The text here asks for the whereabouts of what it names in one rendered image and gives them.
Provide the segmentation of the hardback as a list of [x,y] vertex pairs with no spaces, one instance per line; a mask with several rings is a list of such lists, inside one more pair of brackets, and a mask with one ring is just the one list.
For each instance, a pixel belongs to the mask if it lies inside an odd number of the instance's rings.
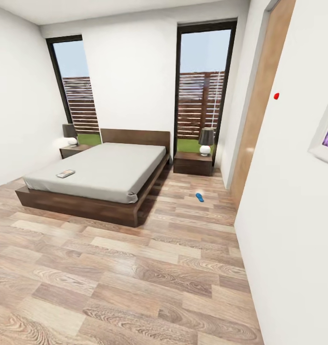
[[68,176],[68,175],[71,175],[71,174],[73,174],[73,173],[74,173],[74,170],[66,170],[66,171],[64,171],[64,172],[62,172],[62,173],[57,174],[56,176],[57,176],[57,177],[64,178],[64,177],[66,177],[66,176]]

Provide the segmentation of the sandal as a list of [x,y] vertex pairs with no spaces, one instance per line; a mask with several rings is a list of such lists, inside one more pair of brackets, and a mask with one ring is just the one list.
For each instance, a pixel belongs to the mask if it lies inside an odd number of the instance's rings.
[[197,193],[196,197],[199,199],[200,202],[203,202],[204,200],[202,199],[202,194]]

